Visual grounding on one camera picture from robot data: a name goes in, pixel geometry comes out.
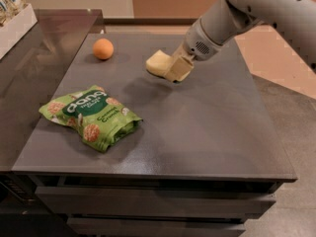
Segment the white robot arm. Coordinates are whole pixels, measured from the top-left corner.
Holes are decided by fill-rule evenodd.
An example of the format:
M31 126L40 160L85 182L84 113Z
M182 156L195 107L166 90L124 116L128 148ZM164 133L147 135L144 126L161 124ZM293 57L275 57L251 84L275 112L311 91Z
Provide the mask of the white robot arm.
M183 81L194 62L216 55L230 39L264 23L272 26L301 59L316 66L316 2L312 0L218 0L189 28L165 73Z

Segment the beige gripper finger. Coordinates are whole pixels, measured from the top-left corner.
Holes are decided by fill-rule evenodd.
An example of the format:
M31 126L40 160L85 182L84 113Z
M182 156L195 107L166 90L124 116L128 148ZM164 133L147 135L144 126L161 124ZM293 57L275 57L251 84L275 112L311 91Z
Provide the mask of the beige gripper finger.
M182 82L194 69L194 56L181 44L171 56L165 78L170 82Z

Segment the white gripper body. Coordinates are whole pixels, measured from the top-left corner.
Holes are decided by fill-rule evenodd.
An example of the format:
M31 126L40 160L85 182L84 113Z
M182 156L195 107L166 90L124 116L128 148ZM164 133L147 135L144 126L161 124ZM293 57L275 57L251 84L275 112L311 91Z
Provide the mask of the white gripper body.
M222 46L212 40L197 19L189 28L184 39L184 50L198 61L206 61L215 56Z

